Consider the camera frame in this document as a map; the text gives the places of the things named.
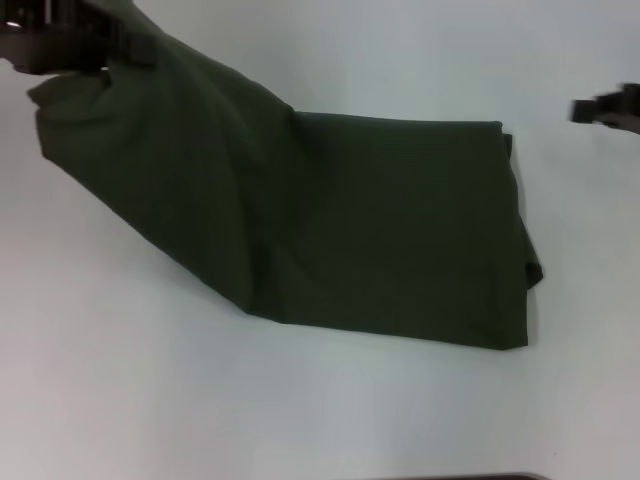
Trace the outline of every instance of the black object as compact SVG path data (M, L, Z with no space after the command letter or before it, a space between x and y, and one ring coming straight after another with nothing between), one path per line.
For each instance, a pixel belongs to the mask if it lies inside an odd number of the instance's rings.
M0 57L31 75L94 73L109 57L153 67L156 44L84 0L0 0Z
M473 477L426 477L426 478L405 478L398 480L544 480L539 476L530 475L478 475Z
M621 90L595 97L576 100L571 121L575 123L601 123L609 128L640 134L640 84L626 83Z

